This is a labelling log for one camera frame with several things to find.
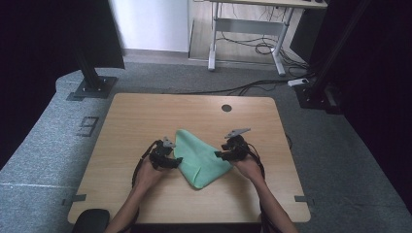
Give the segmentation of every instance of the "cloth fold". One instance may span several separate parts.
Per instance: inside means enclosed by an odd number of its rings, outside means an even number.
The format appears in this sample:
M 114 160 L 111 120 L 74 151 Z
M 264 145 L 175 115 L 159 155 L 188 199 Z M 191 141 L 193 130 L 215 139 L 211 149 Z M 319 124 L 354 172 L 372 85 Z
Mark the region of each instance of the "cloth fold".
M 217 158 L 215 151 L 187 130 L 176 131 L 174 156 L 183 158 L 179 169 L 195 188 L 203 188 L 231 169 L 232 165 Z

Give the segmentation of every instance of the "wooden floor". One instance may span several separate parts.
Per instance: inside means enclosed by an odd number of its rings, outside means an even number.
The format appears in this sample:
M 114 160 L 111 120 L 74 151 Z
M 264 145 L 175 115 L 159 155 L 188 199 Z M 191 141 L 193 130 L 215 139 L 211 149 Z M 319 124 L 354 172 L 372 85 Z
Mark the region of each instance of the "wooden floor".
M 272 8 L 265 6 L 252 6 L 252 5 L 240 5 L 240 4 L 222 4 L 222 17 L 250 19 L 250 20 L 266 20 L 266 21 L 282 21 L 285 8 Z M 191 35 L 191 45 L 189 58 L 207 60 L 209 57 L 209 48 L 212 42 L 212 3 L 194 2 L 192 8 L 194 14 L 193 29 Z M 302 15 L 301 9 L 295 9 L 292 15 L 291 24 L 286 35 L 283 49 L 290 51 L 289 46 Z M 228 42 L 223 39 L 223 33 L 218 32 L 217 38 L 217 52 L 216 58 L 220 61 L 236 61 L 236 62 L 250 62 L 250 63 L 266 63 L 273 64 L 273 58 L 270 54 L 259 54 L 255 50 L 255 45 L 262 43 L 261 39 L 263 35 L 251 35 L 243 33 L 229 33 L 224 32 L 224 36 L 227 39 L 233 41 L 249 41 L 258 39 L 255 42 L 247 43 L 253 45 L 252 47 L 238 45 L 233 42 Z M 271 38 L 275 41 L 277 37 L 265 36 L 265 38 Z M 265 40 L 266 43 L 274 44 L 275 42 Z M 262 48 L 262 52 L 268 52 L 268 49 Z M 299 57 L 293 56 L 296 60 L 300 60 Z

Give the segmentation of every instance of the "gray carpet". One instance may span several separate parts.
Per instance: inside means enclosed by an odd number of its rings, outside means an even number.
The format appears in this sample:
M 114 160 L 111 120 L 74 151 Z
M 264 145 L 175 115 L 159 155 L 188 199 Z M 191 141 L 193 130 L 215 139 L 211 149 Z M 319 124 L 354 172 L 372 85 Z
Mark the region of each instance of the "gray carpet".
M 37 124 L 0 172 L 0 232 L 70 232 L 70 200 L 82 180 L 114 94 L 179 93 L 232 88 L 279 79 L 273 71 L 126 63 L 108 99 L 67 101 L 80 72 L 60 78 L 56 94 Z M 367 147 L 343 116 L 301 109 L 287 85 L 251 89 L 273 97 L 312 218 L 301 232 L 411 232 L 412 217 Z M 84 117 L 99 117 L 90 137 L 78 136 Z

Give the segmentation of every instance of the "hole in table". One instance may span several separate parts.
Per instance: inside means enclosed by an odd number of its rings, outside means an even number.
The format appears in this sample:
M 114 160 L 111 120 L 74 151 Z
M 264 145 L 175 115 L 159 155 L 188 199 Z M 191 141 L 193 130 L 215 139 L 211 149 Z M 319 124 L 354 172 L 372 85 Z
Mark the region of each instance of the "hole in table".
M 222 105 L 222 110 L 224 112 L 230 112 L 231 111 L 231 106 L 230 105 Z

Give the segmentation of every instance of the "hand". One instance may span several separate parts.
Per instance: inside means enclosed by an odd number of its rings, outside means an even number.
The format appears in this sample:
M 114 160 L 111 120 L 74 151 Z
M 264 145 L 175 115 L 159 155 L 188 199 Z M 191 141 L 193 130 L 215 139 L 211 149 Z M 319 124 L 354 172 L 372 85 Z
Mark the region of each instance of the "hand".
M 239 172 L 244 177 L 251 180 L 252 183 L 264 181 L 259 166 L 249 154 L 243 160 L 230 161 L 230 164 L 235 166 L 239 170 Z
M 166 174 L 170 169 L 165 169 L 158 167 L 157 170 L 153 167 L 149 157 L 147 156 L 142 163 L 142 166 L 139 169 L 139 172 L 136 175 L 136 185 L 146 190 L 155 186 L 157 182 Z

